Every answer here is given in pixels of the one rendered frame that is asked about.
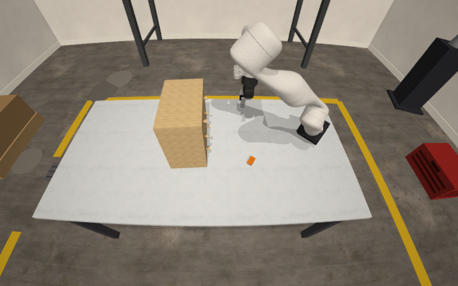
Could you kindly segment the light wooden chest of drawers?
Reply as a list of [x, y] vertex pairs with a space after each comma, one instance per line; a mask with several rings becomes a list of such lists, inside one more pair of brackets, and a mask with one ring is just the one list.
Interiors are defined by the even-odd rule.
[[171, 167], [207, 167], [202, 132], [203, 79], [165, 80], [153, 130]]

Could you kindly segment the orange rectangular block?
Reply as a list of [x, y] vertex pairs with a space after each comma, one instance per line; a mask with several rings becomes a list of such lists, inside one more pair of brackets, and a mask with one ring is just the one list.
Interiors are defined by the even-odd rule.
[[251, 166], [254, 161], [255, 161], [255, 158], [251, 156], [250, 159], [247, 161], [247, 164]]

